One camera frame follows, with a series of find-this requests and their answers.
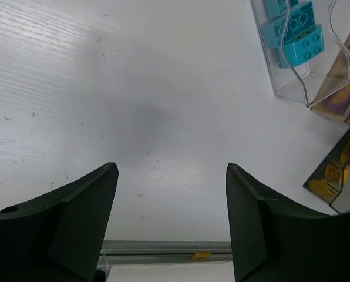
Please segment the teal rounded lego brick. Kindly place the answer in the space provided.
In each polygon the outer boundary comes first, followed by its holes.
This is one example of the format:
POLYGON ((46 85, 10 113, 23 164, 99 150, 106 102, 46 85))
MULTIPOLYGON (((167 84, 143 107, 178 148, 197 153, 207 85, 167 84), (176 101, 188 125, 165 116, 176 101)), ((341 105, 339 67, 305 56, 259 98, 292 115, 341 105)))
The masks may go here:
POLYGON ((298 34, 284 44, 285 55, 293 67, 300 66, 325 50, 322 25, 299 25, 298 34))

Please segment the yellow curved lego brick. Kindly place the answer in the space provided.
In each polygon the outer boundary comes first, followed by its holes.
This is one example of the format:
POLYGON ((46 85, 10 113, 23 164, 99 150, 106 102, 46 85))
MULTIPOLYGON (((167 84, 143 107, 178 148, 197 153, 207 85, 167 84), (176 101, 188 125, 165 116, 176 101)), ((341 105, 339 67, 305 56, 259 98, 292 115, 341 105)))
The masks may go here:
POLYGON ((313 179, 309 181, 308 185, 312 192, 324 198, 332 198, 339 192, 333 183, 327 179, 313 179))

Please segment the small yellow lego brick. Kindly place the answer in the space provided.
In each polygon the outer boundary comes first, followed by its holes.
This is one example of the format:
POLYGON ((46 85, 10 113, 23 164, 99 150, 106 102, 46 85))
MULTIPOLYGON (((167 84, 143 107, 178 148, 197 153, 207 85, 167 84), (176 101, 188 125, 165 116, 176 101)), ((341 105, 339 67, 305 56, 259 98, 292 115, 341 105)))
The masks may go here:
POLYGON ((338 166, 335 163, 327 164, 325 169, 325 178, 330 182, 336 184, 345 184, 348 181, 349 177, 349 168, 338 166))

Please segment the teal rectangular lego brick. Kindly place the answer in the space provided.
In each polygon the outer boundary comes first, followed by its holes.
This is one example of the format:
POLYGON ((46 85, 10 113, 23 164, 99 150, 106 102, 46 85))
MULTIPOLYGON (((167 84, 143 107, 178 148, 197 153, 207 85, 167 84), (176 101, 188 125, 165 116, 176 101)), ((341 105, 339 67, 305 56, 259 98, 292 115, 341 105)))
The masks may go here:
MULTIPOLYGON (((280 46, 286 14, 267 21, 262 25, 262 34, 266 47, 277 48, 280 46)), ((290 19, 286 27, 284 43, 296 38, 315 25, 312 1, 302 2, 291 9, 290 19)))

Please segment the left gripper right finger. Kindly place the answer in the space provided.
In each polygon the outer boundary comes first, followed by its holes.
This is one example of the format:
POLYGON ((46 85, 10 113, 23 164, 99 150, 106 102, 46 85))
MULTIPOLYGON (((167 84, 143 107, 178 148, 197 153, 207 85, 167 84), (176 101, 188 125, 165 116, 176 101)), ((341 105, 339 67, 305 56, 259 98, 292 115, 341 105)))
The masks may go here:
POLYGON ((226 171, 236 281, 350 281, 350 212, 331 216, 226 171))

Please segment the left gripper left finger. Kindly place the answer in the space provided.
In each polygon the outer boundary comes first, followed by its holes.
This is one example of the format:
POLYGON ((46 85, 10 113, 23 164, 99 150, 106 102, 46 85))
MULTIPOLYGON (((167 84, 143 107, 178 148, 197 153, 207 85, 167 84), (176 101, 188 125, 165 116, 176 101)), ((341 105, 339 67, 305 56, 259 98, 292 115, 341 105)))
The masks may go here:
POLYGON ((116 193, 113 162, 0 211, 0 281, 92 281, 116 193))

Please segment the small teal lego brick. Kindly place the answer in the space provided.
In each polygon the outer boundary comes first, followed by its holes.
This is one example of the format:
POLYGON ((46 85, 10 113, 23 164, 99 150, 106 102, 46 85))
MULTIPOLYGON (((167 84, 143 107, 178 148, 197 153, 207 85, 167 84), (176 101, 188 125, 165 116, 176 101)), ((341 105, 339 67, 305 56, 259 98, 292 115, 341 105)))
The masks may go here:
POLYGON ((278 17, 287 11, 286 0, 264 0, 264 7, 269 18, 278 17))

